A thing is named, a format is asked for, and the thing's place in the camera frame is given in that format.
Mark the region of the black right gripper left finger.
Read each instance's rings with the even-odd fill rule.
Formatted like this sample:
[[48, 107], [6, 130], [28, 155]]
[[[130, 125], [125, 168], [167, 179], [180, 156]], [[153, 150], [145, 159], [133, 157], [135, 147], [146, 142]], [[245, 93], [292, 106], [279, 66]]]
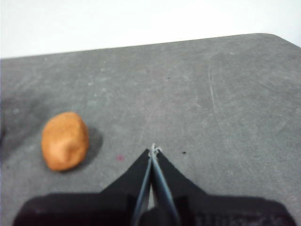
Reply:
[[145, 150], [130, 168], [101, 192], [56, 193], [29, 199], [15, 226], [128, 226], [149, 162]]

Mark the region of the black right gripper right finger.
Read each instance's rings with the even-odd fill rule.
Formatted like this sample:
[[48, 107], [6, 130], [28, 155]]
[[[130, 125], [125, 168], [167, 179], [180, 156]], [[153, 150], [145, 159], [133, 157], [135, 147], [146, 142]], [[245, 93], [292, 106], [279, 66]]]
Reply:
[[181, 226], [294, 226], [286, 207], [250, 196], [213, 195], [186, 178], [152, 146], [154, 186], [158, 204]]

